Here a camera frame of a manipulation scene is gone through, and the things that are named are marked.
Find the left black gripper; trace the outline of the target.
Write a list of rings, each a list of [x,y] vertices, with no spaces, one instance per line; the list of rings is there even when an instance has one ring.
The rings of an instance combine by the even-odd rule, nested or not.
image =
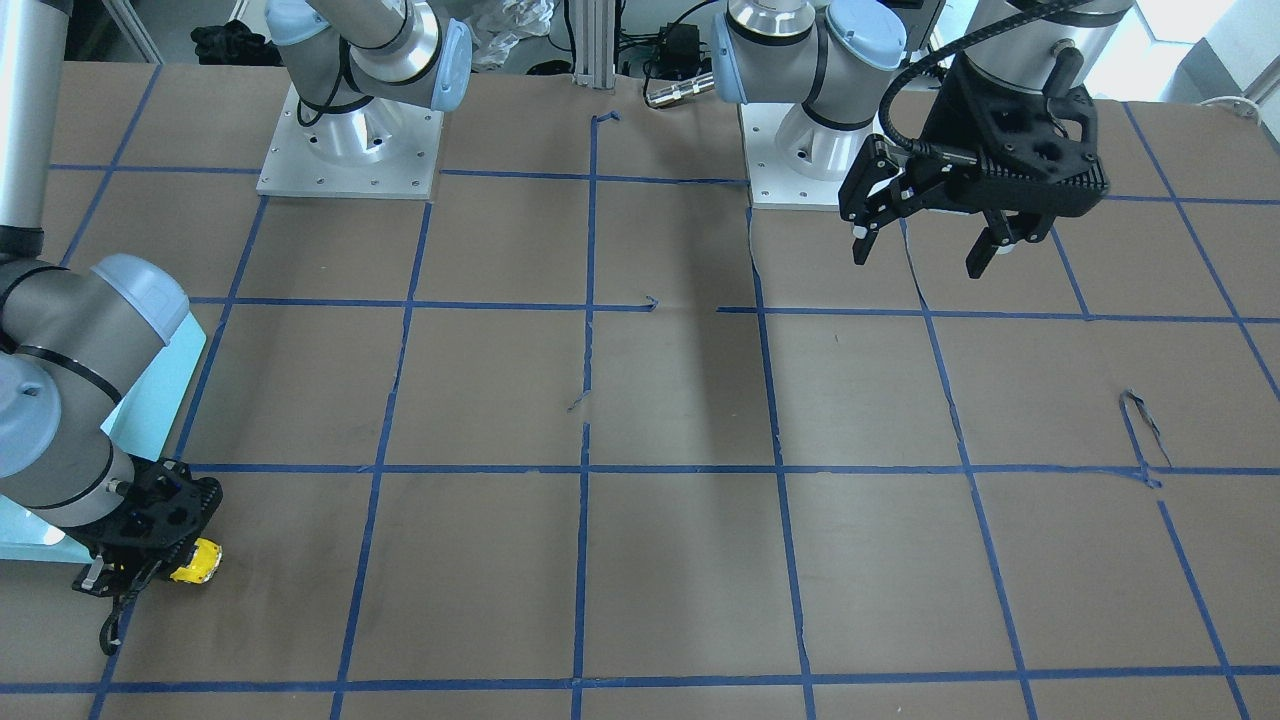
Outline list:
[[[972,279],[1020,242],[1038,243],[1053,219],[1078,218],[1110,192],[1097,161],[1078,176],[1048,182],[978,155],[977,164],[910,158],[883,135],[869,135],[838,190],[838,213],[852,224],[852,258],[861,266],[878,233],[920,210],[982,213],[986,228],[966,255]]]

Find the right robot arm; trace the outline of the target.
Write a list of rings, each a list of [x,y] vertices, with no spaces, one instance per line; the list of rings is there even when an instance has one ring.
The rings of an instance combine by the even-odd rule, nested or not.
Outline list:
[[[88,550],[77,591],[125,602],[154,578],[212,577],[223,492],[102,428],[188,316],[179,283],[127,254],[84,274],[41,259],[72,12],[3,4],[3,496]],[[323,131],[389,101],[452,111],[468,87],[472,35],[426,1],[270,1],[266,20]]]

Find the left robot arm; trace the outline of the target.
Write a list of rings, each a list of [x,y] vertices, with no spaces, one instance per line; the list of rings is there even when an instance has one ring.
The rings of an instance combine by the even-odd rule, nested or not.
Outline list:
[[[787,102],[813,129],[861,136],[831,172],[864,264],[922,210],[979,214],[970,278],[1110,191],[1085,77],[1129,1],[980,1],[966,33],[911,61],[882,1],[728,1],[710,46],[726,102]]]

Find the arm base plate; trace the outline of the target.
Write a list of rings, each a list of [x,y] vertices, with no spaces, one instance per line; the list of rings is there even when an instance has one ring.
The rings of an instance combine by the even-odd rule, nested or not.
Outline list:
[[[873,119],[852,131],[832,129],[799,104],[753,102],[739,108],[751,205],[755,209],[837,211],[838,191]]]
[[[428,201],[445,114],[374,99],[346,114],[312,113],[288,88],[256,183],[262,196]]]

